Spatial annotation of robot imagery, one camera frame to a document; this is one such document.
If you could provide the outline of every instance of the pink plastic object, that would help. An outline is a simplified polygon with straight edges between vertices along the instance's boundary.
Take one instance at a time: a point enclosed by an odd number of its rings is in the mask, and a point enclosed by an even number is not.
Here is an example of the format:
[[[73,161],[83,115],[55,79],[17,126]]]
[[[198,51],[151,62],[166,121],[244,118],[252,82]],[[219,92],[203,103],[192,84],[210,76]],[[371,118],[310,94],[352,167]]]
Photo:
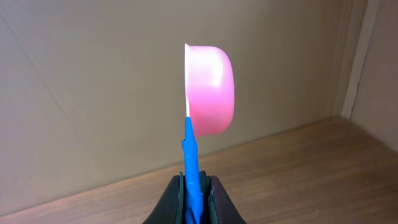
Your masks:
[[[195,136],[218,134],[229,126],[234,78],[231,62],[221,49],[185,44],[185,94]]]

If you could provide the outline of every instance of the floor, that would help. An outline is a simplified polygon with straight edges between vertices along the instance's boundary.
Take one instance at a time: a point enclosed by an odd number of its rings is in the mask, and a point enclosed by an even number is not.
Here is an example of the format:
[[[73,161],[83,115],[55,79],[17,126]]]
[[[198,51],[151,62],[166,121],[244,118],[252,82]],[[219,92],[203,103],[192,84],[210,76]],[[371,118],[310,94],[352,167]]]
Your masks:
[[[343,118],[200,159],[248,223],[398,223],[398,155]],[[142,223],[174,165],[0,218],[0,223]]]

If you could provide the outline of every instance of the wooden floor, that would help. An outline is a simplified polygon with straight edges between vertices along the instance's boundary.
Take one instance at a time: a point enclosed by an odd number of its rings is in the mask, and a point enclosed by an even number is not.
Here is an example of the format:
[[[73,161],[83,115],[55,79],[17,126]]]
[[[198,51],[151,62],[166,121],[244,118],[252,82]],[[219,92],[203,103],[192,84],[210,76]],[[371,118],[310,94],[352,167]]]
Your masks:
[[[336,118],[202,157],[248,223],[398,223],[398,157]],[[183,165],[0,218],[0,223],[142,223]]]

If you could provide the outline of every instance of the wall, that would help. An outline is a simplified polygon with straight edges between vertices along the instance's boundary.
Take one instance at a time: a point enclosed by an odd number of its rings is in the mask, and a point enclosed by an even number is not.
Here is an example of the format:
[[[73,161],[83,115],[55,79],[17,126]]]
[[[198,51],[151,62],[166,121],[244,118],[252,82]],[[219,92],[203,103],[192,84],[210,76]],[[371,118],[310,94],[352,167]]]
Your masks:
[[[234,70],[233,123],[200,154],[336,114],[350,8],[0,1],[0,214],[181,161],[184,43],[220,47]]]
[[[380,0],[351,119],[398,151],[398,1]]]

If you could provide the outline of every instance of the pink bowl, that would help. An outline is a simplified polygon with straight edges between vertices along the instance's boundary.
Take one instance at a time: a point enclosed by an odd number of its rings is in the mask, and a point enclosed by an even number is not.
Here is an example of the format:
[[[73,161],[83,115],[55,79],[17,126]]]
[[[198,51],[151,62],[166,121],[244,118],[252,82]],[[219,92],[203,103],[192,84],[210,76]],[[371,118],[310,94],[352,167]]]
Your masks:
[[[221,49],[185,44],[185,94],[196,136],[218,134],[229,126],[234,78],[231,62]]]

